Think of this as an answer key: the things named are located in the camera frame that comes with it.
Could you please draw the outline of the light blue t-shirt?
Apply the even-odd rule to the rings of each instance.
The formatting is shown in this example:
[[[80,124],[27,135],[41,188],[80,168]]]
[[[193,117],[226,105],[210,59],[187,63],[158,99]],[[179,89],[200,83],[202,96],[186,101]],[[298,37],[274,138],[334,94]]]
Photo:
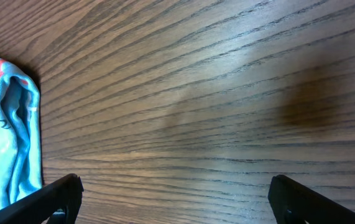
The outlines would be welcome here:
[[[40,92],[0,58],[0,210],[42,188]]]

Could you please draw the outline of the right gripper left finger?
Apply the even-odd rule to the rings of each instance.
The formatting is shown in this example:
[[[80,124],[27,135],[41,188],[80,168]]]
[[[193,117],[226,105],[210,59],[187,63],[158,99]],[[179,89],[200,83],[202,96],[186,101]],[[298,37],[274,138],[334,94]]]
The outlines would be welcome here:
[[[83,191],[80,177],[68,174],[0,210],[0,224],[74,224],[82,203]]]

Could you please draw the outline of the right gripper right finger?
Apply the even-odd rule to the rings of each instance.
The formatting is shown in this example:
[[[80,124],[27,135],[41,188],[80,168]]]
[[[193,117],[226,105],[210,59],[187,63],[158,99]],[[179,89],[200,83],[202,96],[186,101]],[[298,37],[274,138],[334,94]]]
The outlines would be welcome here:
[[[268,200],[277,224],[355,223],[355,212],[285,175],[272,178]]]

